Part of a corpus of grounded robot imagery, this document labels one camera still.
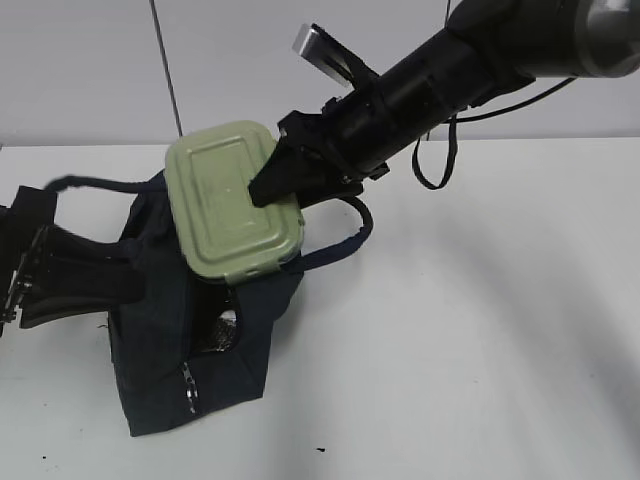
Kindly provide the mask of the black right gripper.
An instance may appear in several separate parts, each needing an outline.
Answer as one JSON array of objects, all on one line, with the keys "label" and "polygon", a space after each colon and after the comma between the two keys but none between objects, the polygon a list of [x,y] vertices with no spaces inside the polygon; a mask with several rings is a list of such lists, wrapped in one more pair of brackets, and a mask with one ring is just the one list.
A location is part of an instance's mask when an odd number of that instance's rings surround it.
[{"label": "black right gripper", "polygon": [[267,163],[249,183],[256,207],[294,196],[300,207],[363,193],[389,173],[390,109],[382,97],[334,97],[319,113],[294,110]]}]

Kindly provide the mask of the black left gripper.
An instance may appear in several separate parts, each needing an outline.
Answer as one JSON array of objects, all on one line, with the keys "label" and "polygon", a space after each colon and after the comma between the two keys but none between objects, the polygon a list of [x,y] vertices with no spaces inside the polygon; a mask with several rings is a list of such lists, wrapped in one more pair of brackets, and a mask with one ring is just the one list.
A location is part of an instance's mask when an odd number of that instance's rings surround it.
[{"label": "black left gripper", "polygon": [[[1,206],[1,330],[16,318],[11,300],[14,273],[37,232],[53,224],[57,198],[54,191],[20,186],[11,206]],[[57,298],[23,303],[21,329],[104,312],[111,303],[144,297],[145,277],[133,262],[135,243],[95,242],[55,225],[42,230],[41,240],[39,288]]]}]

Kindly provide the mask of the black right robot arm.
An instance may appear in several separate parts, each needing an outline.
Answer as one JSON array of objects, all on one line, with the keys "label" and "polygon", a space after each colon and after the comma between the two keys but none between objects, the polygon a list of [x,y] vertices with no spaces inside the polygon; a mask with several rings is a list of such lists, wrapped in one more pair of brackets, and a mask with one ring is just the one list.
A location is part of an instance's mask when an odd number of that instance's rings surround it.
[{"label": "black right robot arm", "polygon": [[461,111],[540,78],[621,78],[639,68],[635,1],[463,1],[431,38],[384,73],[316,24],[294,50],[350,87],[317,114],[279,122],[273,153],[250,181],[263,207],[357,195],[388,161]]}]

